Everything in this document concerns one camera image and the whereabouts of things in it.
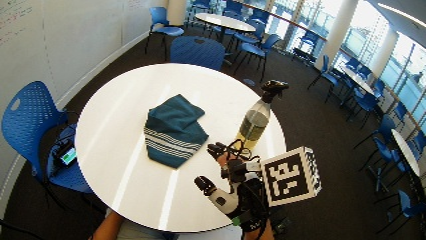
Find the robotic hand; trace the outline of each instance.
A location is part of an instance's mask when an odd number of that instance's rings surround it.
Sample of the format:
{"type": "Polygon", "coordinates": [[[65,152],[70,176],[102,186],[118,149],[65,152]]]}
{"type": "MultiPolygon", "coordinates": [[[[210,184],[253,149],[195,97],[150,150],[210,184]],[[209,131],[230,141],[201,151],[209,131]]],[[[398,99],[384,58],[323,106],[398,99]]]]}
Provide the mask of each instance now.
{"type": "Polygon", "coordinates": [[[198,176],[194,182],[233,225],[239,226],[243,232],[251,232],[261,227],[263,231],[269,206],[263,182],[257,175],[261,171],[259,163],[251,161],[258,157],[243,156],[242,152],[247,150],[235,150],[230,146],[222,143],[207,145],[207,152],[222,167],[221,176],[227,178],[230,193],[217,188],[203,176],[198,176]]]}

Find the round white table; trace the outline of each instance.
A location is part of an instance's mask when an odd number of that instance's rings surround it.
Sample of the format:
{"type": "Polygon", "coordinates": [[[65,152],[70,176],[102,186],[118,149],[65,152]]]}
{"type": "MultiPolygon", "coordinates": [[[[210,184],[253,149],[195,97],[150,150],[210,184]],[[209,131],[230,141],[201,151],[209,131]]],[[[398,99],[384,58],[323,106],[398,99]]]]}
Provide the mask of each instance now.
{"type": "Polygon", "coordinates": [[[219,43],[223,43],[225,30],[227,28],[242,32],[255,31],[255,28],[250,24],[222,15],[217,15],[213,13],[197,13],[195,18],[206,23],[221,27],[221,33],[218,37],[219,43]]]}
{"type": "MultiPolygon", "coordinates": [[[[110,80],[83,107],[75,134],[82,175],[103,203],[129,220],[162,231],[199,232],[229,225],[193,181],[206,176],[229,191],[206,145],[233,141],[245,112],[258,99],[235,79],[194,65],[150,65],[110,80]],[[209,139],[174,169],[147,158],[143,125],[147,110],[177,94],[205,110],[198,123],[209,139]]],[[[282,129],[271,114],[254,154],[267,159],[284,151],[282,129]]]]}

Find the teal cloth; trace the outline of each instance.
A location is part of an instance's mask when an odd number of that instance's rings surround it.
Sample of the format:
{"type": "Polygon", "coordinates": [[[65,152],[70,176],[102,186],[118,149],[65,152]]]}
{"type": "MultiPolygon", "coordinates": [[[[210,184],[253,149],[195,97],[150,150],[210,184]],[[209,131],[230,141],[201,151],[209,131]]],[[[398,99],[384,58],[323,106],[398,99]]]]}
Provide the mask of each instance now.
{"type": "Polygon", "coordinates": [[[197,122],[203,114],[181,94],[149,110],[143,132],[151,160],[178,168],[193,156],[209,137],[197,122]]]}

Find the person's arm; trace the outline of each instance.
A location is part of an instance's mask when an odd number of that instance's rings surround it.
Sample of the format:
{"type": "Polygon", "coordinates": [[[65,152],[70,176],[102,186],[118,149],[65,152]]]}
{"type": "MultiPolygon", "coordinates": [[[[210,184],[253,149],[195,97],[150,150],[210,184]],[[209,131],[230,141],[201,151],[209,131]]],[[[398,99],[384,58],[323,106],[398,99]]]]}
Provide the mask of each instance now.
{"type": "Polygon", "coordinates": [[[115,240],[122,222],[123,217],[110,211],[89,240],[115,240]]]}

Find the wall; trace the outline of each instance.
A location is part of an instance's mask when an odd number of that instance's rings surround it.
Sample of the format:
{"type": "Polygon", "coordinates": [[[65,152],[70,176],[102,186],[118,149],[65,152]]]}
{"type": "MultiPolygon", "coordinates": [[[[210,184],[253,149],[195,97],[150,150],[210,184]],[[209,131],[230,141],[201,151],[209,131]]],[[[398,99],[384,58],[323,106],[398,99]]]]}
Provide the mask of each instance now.
{"type": "MultiPolygon", "coordinates": [[[[166,0],[0,0],[0,119],[14,93],[37,80],[62,108],[95,74],[146,37],[147,9],[166,4],[166,0]]],[[[1,133],[0,153],[2,218],[25,159],[1,133]]]]}

